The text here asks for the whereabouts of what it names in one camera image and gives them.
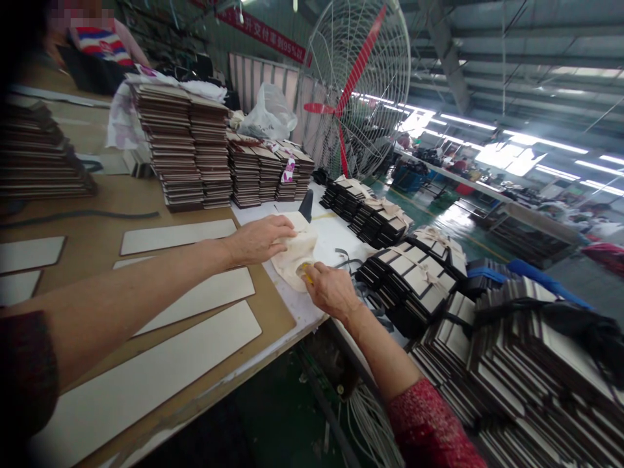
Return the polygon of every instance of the red fan blade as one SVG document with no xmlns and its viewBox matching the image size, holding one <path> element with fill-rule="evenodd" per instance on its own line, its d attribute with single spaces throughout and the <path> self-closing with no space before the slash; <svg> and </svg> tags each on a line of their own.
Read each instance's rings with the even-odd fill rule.
<svg viewBox="0 0 624 468">
<path fill-rule="evenodd" d="M 307 103 L 304 104 L 304 109 L 313 114 L 333 114 L 335 109 L 332 106 L 326 106 L 321 103 Z"/>
<path fill-rule="evenodd" d="M 340 161 L 343 164 L 343 174 L 345 177 L 348 177 L 349 169 L 346 165 L 345 136 L 343 135 L 343 126 L 340 123 L 338 123 L 338 130 L 340 130 Z"/>
<path fill-rule="evenodd" d="M 346 80 L 346 85 L 344 86 L 344 91 L 342 96 L 340 97 L 340 101 L 338 101 L 338 105 L 336 106 L 336 117 L 340 118 L 343 114 L 343 110 L 345 109 L 346 103 L 348 103 L 349 98 L 351 97 L 351 93 L 356 88 L 356 85 L 359 81 L 359 78 L 364 73 L 364 69 L 366 68 L 366 64 L 369 61 L 369 57 L 371 55 L 372 48 L 375 46 L 375 42 L 377 42 L 377 36 L 379 36 L 379 31 L 382 28 L 382 23 L 385 18 L 385 11 L 387 6 L 384 5 L 382 9 L 379 11 L 377 18 L 375 18 L 375 22 L 372 24 L 370 28 L 369 35 L 366 37 L 364 41 L 364 45 L 362 46 L 362 50 L 359 52 L 357 56 L 356 63 L 353 65 L 353 69 L 351 70 L 351 74 L 349 78 Z"/>
</svg>

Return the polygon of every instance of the hand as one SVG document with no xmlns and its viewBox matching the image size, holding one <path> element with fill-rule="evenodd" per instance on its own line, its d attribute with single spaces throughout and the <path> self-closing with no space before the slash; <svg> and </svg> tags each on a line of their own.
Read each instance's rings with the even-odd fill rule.
<svg viewBox="0 0 624 468">
<path fill-rule="evenodd" d="M 355 312 L 365 307 L 356 296 L 356 290 L 347 271 L 316 262 L 314 266 L 308 265 L 305 273 L 313 282 L 310 284 L 305 276 L 302 277 L 314 305 L 343 324 L 346 325 Z"/>
<path fill-rule="evenodd" d="M 293 223 L 286 216 L 267 216 L 250 222 L 221 242 L 231 256 L 231 265 L 254 265 L 269 260 L 286 250 L 284 244 L 276 244 L 280 237 L 295 237 Z"/>
</svg>

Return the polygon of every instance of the yellow tool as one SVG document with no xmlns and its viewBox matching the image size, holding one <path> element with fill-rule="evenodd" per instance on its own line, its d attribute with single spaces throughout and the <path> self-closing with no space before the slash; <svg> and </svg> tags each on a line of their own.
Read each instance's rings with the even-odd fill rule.
<svg viewBox="0 0 624 468">
<path fill-rule="evenodd" d="M 305 276 L 310 284 L 314 284 L 314 281 L 312 281 L 312 278 L 310 278 L 310 275 L 306 273 L 306 267 L 309 267 L 309 266 L 311 266 L 311 263 L 303 262 L 297 268 L 296 273 L 299 278 L 301 278 L 302 276 Z"/>
</svg>

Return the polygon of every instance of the white plastic bag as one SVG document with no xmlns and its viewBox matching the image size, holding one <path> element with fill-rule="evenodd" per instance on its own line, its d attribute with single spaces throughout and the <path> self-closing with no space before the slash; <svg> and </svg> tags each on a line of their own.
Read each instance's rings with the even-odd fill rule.
<svg viewBox="0 0 624 468">
<path fill-rule="evenodd" d="M 286 97 L 274 84 L 263 83 L 255 107 L 240 125 L 239 133 L 269 140 L 288 138 L 297 126 L 297 116 L 288 107 Z"/>
</svg>

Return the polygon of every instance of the large fan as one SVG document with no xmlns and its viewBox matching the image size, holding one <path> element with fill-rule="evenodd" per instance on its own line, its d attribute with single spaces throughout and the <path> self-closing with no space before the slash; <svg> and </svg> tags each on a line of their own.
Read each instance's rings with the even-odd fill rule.
<svg viewBox="0 0 624 468">
<path fill-rule="evenodd" d="M 332 177 L 364 179 L 408 114 L 410 38 L 397 0 L 334 0 L 310 36 L 298 102 L 309 152 Z"/>
</svg>

